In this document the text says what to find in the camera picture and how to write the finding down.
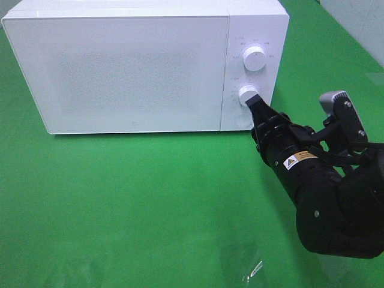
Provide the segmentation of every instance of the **white knob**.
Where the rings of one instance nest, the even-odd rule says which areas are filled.
[[[243,106],[247,106],[245,103],[247,100],[258,94],[257,88],[253,85],[246,85],[239,90],[239,101]]]
[[[243,53],[244,66],[249,71],[259,71],[266,64],[266,55],[260,46],[249,47]]]

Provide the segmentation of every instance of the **microwave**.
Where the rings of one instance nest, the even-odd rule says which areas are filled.
[[[249,130],[288,22],[277,0],[22,0],[2,19],[51,134]]]

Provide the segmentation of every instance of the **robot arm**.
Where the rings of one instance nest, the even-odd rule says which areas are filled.
[[[321,96],[328,117],[317,133],[293,124],[259,95],[246,103],[257,150],[296,206],[303,246],[320,254],[378,256],[384,250],[384,145],[368,143],[347,93]]]

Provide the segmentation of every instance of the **green tabletop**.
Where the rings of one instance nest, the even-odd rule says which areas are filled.
[[[383,68],[316,1],[282,3],[273,108],[319,130],[319,96],[344,89],[384,142]],[[49,135],[3,30],[0,110],[2,288],[384,287],[384,256],[303,248],[247,131]]]

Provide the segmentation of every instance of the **warning label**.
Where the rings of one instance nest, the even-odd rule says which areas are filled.
[[[287,170],[291,169],[294,165],[298,164],[300,161],[310,158],[317,158],[315,155],[309,153],[308,151],[301,151],[293,154],[288,157],[286,161],[283,162]]]

